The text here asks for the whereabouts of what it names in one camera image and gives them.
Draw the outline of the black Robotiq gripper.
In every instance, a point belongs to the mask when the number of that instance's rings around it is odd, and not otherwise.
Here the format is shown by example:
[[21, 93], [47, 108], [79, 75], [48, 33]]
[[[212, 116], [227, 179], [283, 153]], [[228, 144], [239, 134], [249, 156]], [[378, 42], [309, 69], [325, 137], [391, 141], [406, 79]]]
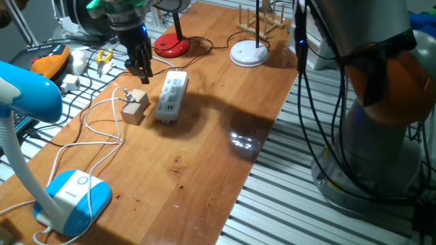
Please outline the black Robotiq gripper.
[[125, 61], [128, 72], [135, 77], [140, 77], [142, 84], [149, 84], [153, 72], [150, 61], [151, 43], [145, 24], [117, 31], [117, 37], [120, 44], [126, 47], [127, 55], [131, 59]]

